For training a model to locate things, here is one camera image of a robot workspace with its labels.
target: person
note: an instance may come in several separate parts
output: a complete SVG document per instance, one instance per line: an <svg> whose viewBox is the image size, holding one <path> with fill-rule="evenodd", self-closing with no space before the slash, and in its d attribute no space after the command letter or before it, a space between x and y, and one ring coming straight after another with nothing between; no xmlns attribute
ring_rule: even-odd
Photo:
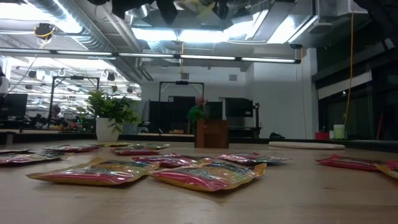
<svg viewBox="0 0 398 224"><path fill-rule="evenodd" d="M51 119L60 119L60 117L58 116L58 114L60 113L61 113L61 108L58 105L52 106Z"/></svg>
<svg viewBox="0 0 398 224"><path fill-rule="evenodd" d="M208 119L210 115L210 109L206 105L207 101L203 97L196 99L196 105L192 107L188 112L188 134L196 133L197 123L200 119Z"/></svg>

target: white wall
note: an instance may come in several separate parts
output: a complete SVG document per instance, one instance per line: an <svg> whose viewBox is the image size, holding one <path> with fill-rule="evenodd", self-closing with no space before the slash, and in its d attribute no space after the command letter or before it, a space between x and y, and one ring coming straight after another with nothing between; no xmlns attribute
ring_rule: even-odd
<svg viewBox="0 0 398 224"><path fill-rule="evenodd" d="M245 73L240 72L238 68L203 68L203 67L187 67L184 72L190 74L190 82L205 83L205 99L208 101L218 101L219 98L226 97L245 97ZM179 67L159 68L148 67L147 71L154 78L153 82L145 82L142 84L141 100L159 100L159 82L175 82L181 80ZM238 75L236 82L229 81L229 74ZM169 96L201 96L201 85L176 85L170 84L162 92L161 101L167 101Z"/></svg>
<svg viewBox="0 0 398 224"><path fill-rule="evenodd" d="M307 51L303 65L255 63L247 71L245 94L253 103L260 103L261 138L268 138L271 132L290 139L314 138L318 131L317 92L311 82L314 73L315 49Z"/></svg>

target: black frame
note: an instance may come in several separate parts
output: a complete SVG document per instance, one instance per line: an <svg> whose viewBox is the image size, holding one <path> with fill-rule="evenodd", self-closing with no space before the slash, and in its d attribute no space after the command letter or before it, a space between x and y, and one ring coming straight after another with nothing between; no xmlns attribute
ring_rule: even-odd
<svg viewBox="0 0 398 224"><path fill-rule="evenodd" d="M60 78L61 81L58 84L55 84L56 79ZM51 112L52 112L52 105L53 105L53 100L54 100L54 89L57 87L59 84L61 84L65 79L70 78L71 80L84 80L84 79L94 79L97 80L97 90L100 88L100 78L98 77L81 77L81 76L76 76L72 75L69 77L61 77L61 76L54 76L52 77L52 85L51 85L51 97L50 97L50 109L49 109L49 117L47 118L47 129L50 129L50 123L51 123Z"/></svg>
<svg viewBox="0 0 398 224"><path fill-rule="evenodd" d="M170 83L170 84L176 84L176 85L201 85L201 97L204 98L205 97L205 83L203 82L185 82L185 81L175 81L175 82L159 82L159 105L158 105L158 113L160 112L160 99L162 97L162 84L163 83ZM158 128L157 130L159 131L159 136L162 135L162 133L159 130L159 124L160 124L160 116L158 116L157 118L157 125Z"/></svg>

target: desk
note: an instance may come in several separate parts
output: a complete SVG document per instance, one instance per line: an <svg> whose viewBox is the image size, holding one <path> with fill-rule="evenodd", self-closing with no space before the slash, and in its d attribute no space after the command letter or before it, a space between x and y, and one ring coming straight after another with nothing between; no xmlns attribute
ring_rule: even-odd
<svg viewBox="0 0 398 224"><path fill-rule="evenodd" d="M95 141L76 141L77 144ZM46 142L46 146L71 143ZM41 147L43 144L16 144ZM25 167L0 167L0 217L4 224L131 223L397 223L398 181L375 172L318 165L314 159L333 153L368 159L398 154L346 149L316 151L230 144L229 149L194 149L171 142L162 153L217 154L260 152L292 156L284 166L269 166L264 177L237 190L197 192L146 177L127 187L51 184L25 175L61 169L94 157L129 160L102 150L68 160Z"/></svg>

